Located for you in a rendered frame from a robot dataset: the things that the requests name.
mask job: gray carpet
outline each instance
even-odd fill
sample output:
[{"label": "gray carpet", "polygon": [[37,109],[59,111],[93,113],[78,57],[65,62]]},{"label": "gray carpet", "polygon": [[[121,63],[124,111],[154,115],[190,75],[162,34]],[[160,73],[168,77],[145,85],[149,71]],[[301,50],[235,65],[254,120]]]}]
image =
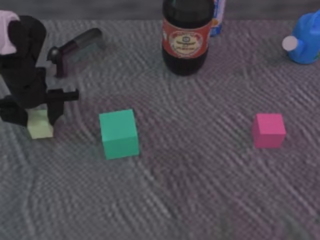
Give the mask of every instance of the gray carpet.
[{"label": "gray carpet", "polygon": [[[48,78],[80,90],[55,138],[0,122],[0,240],[320,239],[320,62],[286,58],[294,22],[227,21],[190,77],[164,66],[159,21],[44,23],[43,53],[90,27],[107,49]],[[129,108],[141,155],[105,160],[98,114]],[[253,148],[261,112],[283,114],[282,148]]]},{"label": "gray carpet", "polygon": [[[319,0],[226,0],[227,19],[295,20],[320,9]],[[162,0],[1,0],[1,9],[39,19],[150,20],[162,18]]]}]

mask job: beige cube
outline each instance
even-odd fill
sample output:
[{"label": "beige cube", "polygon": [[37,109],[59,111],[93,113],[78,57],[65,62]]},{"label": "beige cube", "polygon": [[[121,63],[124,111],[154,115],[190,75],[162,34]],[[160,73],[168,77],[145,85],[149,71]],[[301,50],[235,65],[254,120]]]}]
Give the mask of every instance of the beige cube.
[{"label": "beige cube", "polygon": [[32,139],[52,138],[54,128],[49,123],[47,110],[28,111],[27,129]]}]

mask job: black robot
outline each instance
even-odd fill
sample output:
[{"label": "black robot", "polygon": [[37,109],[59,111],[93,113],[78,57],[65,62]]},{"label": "black robot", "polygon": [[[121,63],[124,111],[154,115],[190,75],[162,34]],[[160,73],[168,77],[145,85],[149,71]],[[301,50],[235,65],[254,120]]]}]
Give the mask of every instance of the black robot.
[{"label": "black robot", "polygon": [[[64,113],[64,103],[77,101],[79,91],[47,89],[46,69],[36,67],[47,36],[45,26],[32,16],[19,16],[0,10],[0,75],[11,95],[0,99],[0,117],[4,122],[26,127],[26,110],[47,105],[47,117],[53,126]],[[47,60],[56,65],[57,78],[67,74],[67,59],[96,43],[104,48],[102,32],[92,28],[61,47],[52,47]]]}]

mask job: gray wall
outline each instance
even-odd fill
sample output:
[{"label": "gray wall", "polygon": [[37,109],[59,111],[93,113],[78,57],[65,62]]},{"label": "gray wall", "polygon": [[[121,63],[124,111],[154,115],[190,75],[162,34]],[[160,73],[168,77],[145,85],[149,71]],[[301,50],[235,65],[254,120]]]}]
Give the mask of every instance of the gray wall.
[{"label": "gray wall", "polygon": [[[162,0],[0,0],[0,7],[40,19],[160,19]],[[296,19],[320,0],[227,0],[227,19]]]}]

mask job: light green block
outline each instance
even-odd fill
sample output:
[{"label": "light green block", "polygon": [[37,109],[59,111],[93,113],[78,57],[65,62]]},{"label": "light green block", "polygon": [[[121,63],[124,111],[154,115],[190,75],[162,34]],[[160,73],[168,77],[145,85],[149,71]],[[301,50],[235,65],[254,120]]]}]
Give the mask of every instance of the light green block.
[{"label": "light green block", "polygon": [[106,159],[139,155],[139,139],[132,109],[99,115],[102,143]]},{"label": "light green block", "polygon": [[32,139],[52,138],[54,128],[47,117],[47,110],[28,111],[27,129]]}]

